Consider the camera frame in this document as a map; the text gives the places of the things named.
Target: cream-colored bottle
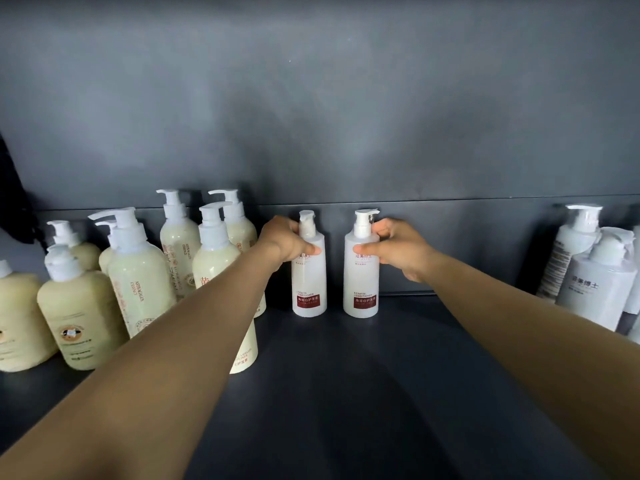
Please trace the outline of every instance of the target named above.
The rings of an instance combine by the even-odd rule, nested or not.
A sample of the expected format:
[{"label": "cream-colored bottle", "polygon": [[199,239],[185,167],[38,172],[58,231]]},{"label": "cream-colored bottle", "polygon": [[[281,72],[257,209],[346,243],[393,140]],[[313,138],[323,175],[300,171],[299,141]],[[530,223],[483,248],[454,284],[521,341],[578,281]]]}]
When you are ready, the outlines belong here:
[{"label": "cream-colored bottle", "polygon": [[39,288],[35,274],[0,261],[0,371],[25,371],[58,351],[38,307]]},{"label": "cream-colored bottle", "polygon": [[117,223],[112,231],[116,249],[107,271],[133,337],[175,304],[171,274],[164,253],[147,241],[135,208],[103,210],[89,218],[107,216],[115,216]]},{"label": "cream-colored bottle", "polygon": [[100,269],[100,248],[91,242],[80,241],[80,236],[71,229],[69,221],[50,221],[47,224],[56,230],[53,242],[68,245],[71,254],[78,258],[83,269],[87,271]]},{"label": "cream-colored bottle", "polygon": [[38,304],[69,367],[89,371],[106,362],[127,341],[127,331],[107,276],[85,271],[66,244],[47,250],[51,280],[38,291]]},{"label": "cream-colored bottle", "polygon": [[[244,204],[238,200],[237,189],[221,189],[212,190],[210,195],[223,194],[225,201],[230,202],[229,205],[224,206],[223,212],[225,214],[225,226],[227,226],[227,233],[229,234],[229,241],[235,245],[241,253],[249,250],[258,241],[258,233],[255,230],[255,226],[252,222],[244,216]],[[260,299],[260,305],[255,311],[253,318],[258,318],[267,309],[267,300],[262,294]]]},{"label": "cream-colored bottle", "polygon": [[[229,242],[227,229],[220,221],[220,207],[228,204],[229,202],[215,202],[200,208],[202,212],[202,224],[200,225],[202,247],[193,260],[193,274],[196,278],[197,288],[222,273],[241,254],[240,250]],[[251,320],[251,325],[249,325],[249,330],[240,345],[230,373],[244,371],[255,362],[257,357],[258,340],[255,336],[255,324]]]},{"label": "cream-colored bottle", "polygon": [[187,209],[178,196],[178,190],[156,190],[166,195],[164,215],[166,221],[160,229],[160,242],[166,257],[173,288],[178,300],[196,290],[193,279],[193,258],[200,249],[198,225],[187,218]]},{"label": "cream-colored bottle", "polygon": [[111,230],[114,229],[118,224],[114,220],[108,221],[98,221],[95,223],[97,226],[109,226],[109,235],[107,239],[109,240],[109,247],[103,252],[100,253],[100,257],[98,258],[98,264],[100,265],[100,271],[109,275],[109,263],[111,262],[111,258],[113,258],[113,250],[116,247],[116,240],[113,234],[111,234]]}]

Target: person's right hand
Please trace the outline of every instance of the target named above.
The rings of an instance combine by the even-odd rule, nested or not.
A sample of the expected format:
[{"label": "person's right hand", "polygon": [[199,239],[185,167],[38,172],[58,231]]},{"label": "person's right hand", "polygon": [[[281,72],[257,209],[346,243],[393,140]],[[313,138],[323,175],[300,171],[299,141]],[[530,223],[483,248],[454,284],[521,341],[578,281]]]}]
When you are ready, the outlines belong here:
[{"label": "person's right hand", "polygon": [[422,236],[405,221],[382,219],[374,222],[371,230],[382,239],[380,242],[356,244],[358,254],[379,256],[381,264],[390,264],[402,270],[411,281],[423,282],[429,259],[437,253]]}]

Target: dark shelf surface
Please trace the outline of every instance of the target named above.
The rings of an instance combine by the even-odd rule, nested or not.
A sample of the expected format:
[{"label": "dark shelf surface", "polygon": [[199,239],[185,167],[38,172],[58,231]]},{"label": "dark shelf surface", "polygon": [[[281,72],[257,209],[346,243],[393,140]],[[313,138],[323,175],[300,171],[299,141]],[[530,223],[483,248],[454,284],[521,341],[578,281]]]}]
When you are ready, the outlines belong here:
[{"label": "dark shelf surface", "polygon": [[[434,297],[354,319],[273,308],[230,377],[186,478],[600,478]],[[86,373],[60,356],[0,374],[0,450]]]}]

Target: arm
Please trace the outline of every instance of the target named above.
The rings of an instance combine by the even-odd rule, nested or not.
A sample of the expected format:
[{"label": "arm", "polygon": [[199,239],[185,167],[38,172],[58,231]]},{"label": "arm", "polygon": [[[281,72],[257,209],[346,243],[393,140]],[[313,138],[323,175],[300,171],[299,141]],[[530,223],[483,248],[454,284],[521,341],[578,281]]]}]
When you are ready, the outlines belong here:
[{"label": "arm", "polygon": [[182,478],[270,275],[319,250],[275,217],[257,244],[124,345],[0,458],[6,478]]},{"label": "arm", "polygon": [[437,252],[404,221],[354,247],[432,286],[462,326],[606,473],[640,478],[640,347]]}]

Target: shampoo bottle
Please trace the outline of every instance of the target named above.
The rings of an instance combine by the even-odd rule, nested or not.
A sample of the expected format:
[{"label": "shampoo bottle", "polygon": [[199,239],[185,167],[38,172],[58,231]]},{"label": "shampoo bottle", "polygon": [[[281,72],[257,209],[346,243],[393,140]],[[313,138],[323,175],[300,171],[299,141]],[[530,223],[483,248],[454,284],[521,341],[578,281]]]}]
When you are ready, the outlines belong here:
[{"label": "shampoo bottle", "polygon": [[[220,207],[230,204],[231,202],[214,202],[200,208],[202,212],[202,224],[200,225],[202,247],[193,260],[193,274],[196,278],[197,288],[222,273],[241,254],[240,250],[229,241],[227,228],[220,220]],[[251,320],[251,325],[249,325],[249,330],[240,345],[230,373],[244,371],[255,362],[257,357],[258,341],[255,336],[255,324]]]},{"label": "shampoo bottle", "polygon": [[[258,233],[251,221],[244,217],[244,205],[238,200],[237,189],[212,190],[210,195],[223,194],[225,201],[231,202],[223,208],[225,214],[225,226],[229,234],[229,241],[235,245],[241,253],[247,251],[258,241]],[[267,300],[262,295],[260,305],[255,311],[253,318],[258,318],[267,309]]]},{"label": "shampoo bottle", "polygon": [[291,262],[293,312],[301,317],[316,317],[326,310],[326,256],[324,235],[316,231],[313,210],[300,211],[302,239],[322,250],[316,256],[300,254]]},{"label": "shampoo bottle", "polygon": [[377,256],[356,254],[356,244],[378,242],[380,236],[371,232],[373,215],[378,209],[356,210],[353,231],[344,238],[344,288],[342,307],[356,318],[369,318],[378,313],[380,259]]},{"label": "shampoo bottle", "polygon": [[98,258],[98,264],[100,265],[100,271],[108,276],[109,275],[109,272],[108,272],[109,263],[111,262],[111,258],[113,257],[113,250],[116,249],[116,240],[115,240],[115,237],[114,237],[114,235],[113,235],[113,233],[111,231],[118,224],[114,220],[108,220],[108,221],[98,221],[98,222],[95,223],[95,225],[97,225],[97,226],[109,226],[109,235],[107,236],[107,239],[109,240],[109,247],[107,249],[103,250],[103,252],[100,253],[100,257]]},{"label": "shampoo bottle", "polygon": [[89,216],[92,220],[116,217],[112,233],[117,247],[107,271],[130,337],[176,302],[164,254],[147,241],[145,228],[136,220],[135,212],[135,208],[126,207]]},{"label": "shampoo bottle", "polygon": [[38,304],[69,367],[89,371],[127,341],[118,302],[104,273],[85,271],[66,244],[44,259],[51,281],[38,291]]},{"label": "shampoo bottle", "polygon": [[[634,227],[634,262],[638,269],[640,269],[640,226]],[[632,315],[640,314],[640,273],[636,275],[636,279],[634,280],[634,285],[631,287],[631,293],[629,293],[629,298],[627,298],[627,302],[625,304],[624,311],[626,313],[631,313]]]},{"label": "shampoo bottle", "polygon": [[600,235],[598,216],[602,206],[574,204],[565,207],[577,212],[571,224],[564,224],[558,229],[551,256],[536,293],[537,296],[551,303],[556,302],[571,257],[590,250]]},{"label": "shampoo bottle", "polygon": [[38,307],[39,288],[35,274],[0,261],[0,371],[25,371],[58,351]]},{"label": "shampoo bottle", "polygon": [[178,196],[178,190],[156,190],[166,195],[160,242],[169,263],[173,288],[178,300],[196,289],[192,261],[200,249],[198,225],[187,218],[187,209]]},{"label": "shampoo bottle", "polygon": [[81,242],[77,232],[71,229],[69,221],[50,221],[47,224],[54,227],[56,234],[53,242],[66,244],[71,249],[71,254],[78,258],[80,266],[87,271],[100,269],[100,249],[91,242]]},{"label": "shampoo bottle", "polygon": [[633,232],[603,227],[589,252],[571,258],[556,305],[615,331],[637,274]]}]

